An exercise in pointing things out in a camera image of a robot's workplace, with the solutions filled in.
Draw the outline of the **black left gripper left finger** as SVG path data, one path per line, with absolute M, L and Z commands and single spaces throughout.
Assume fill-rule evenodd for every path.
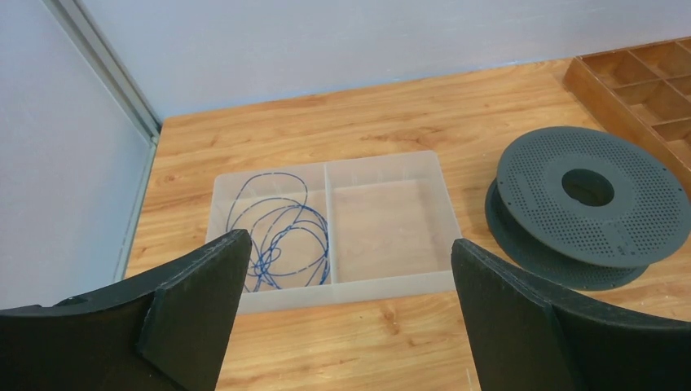
M 215 389 L 251 250 L 233 230 L 107 287 L 3 310 L 2 389 Z

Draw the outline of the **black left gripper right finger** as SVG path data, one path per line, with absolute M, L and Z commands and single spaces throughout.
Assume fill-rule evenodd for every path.
M 482 389 L 689 389 L 688 322 L 584 296 L 468 239 L 451 267 Z

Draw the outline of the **dark grey filament spool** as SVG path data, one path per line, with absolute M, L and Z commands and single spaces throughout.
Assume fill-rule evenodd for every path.
M 688 196 L 665 165 L 620 137 L 566 125 L 508 145 L 485 215 L 520 267 L 585 291 L 630 283 L 690 232 Z

